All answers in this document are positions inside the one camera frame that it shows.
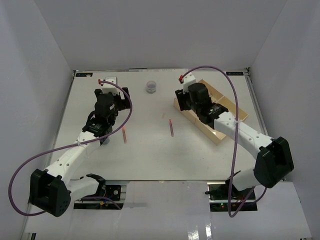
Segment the clear jar blue beads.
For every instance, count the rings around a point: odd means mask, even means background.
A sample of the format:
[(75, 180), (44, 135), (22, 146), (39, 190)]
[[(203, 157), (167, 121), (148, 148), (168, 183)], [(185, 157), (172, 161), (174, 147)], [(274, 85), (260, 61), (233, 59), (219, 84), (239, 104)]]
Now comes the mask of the clear jar blue beads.
[(109, 138), (106, 138), (102, 144), (103, 144), (103, 145), (107, 145), (109, 142), (110, 142), (110, 139), (109, 139)]

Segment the beige slim orange-tip pen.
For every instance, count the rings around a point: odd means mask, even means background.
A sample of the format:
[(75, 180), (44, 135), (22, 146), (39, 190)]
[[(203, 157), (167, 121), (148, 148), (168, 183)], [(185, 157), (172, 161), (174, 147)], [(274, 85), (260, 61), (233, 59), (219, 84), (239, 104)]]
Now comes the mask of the beige slim orange-tip pen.
[(127, 143), (127, 135), (126, 135), (126, 129), (124, 126), (122, 127), (122, 135), (123, 135), (123, 142), (126, 144)]

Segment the pink slim red-tip pen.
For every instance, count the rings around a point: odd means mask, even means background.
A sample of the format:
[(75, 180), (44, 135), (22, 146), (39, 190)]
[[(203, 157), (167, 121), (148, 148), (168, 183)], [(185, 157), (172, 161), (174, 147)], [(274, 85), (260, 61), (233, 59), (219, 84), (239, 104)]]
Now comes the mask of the pink slim red-tip pen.
[(170, 128), (171, 137), (174, 137), (174, 130), (173, 130), (173, 124), (171, 119), (169, 119), (169, 128)]

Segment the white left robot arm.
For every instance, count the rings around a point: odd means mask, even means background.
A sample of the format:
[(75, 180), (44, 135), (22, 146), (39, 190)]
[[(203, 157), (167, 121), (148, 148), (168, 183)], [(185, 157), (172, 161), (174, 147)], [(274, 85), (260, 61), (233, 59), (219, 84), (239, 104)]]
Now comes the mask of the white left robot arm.
[(81, 164), (115, 133), (113, 126), (120, 111), (132, 110), (129, 90), (111, 82), (95, 89), (96, 103), (78, 138), (67, 150), (44, 170), (36, 169), (30, 177), (29, 202), (41, 210), (60, 217), (73, 200), (102, 199), (106, 194), (106, 180), (88, 173), (73, 181)]

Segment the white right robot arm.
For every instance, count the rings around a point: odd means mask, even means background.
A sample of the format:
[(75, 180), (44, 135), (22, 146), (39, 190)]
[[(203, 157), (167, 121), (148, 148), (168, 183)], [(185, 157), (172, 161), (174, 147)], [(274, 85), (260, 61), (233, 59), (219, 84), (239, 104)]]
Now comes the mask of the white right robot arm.
[(175, 91), (181, 111), (193, 111), (199, 120), (232, 138), (255, 159), (253, 168), (241, 170), (226, 181), (226, 195), (236, 200), (245, 189), (262, 185), (273, 188), (294, 170), (289, 143), (283, 137), (264, 135), (243, 122), (223, 105), (213, 102), (205, 84), (192, 83)]

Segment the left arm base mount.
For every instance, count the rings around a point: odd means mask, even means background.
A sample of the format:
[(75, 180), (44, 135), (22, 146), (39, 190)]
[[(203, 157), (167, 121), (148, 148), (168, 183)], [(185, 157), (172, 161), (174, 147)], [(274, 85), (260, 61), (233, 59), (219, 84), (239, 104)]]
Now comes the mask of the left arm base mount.
[(125, 183), (107, 183), (103, 198), (77, 200), (73, 208), (75, 210), (121, 210), (126, 199), (127, 185)]

